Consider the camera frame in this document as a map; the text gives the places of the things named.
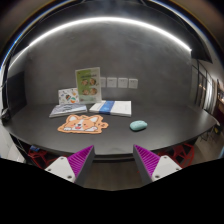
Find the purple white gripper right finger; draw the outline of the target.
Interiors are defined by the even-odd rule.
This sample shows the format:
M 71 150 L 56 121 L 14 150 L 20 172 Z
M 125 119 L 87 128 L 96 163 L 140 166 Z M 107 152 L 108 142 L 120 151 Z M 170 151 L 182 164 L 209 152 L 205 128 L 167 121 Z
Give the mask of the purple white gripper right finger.
M 158 156 L 141 146 L 133 146 L 133 156 L 144 185 L 181 170 L 169 156 Z

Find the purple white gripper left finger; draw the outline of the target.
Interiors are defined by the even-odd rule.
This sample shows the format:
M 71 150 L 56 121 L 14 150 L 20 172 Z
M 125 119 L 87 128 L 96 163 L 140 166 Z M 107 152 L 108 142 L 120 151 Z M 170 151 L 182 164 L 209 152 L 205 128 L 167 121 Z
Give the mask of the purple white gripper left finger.
M 83 186 L 95 157 L 94 146 L 86 147 L 69 157 L 57 158 L 46 171 L 59 176 L 67 181 Z

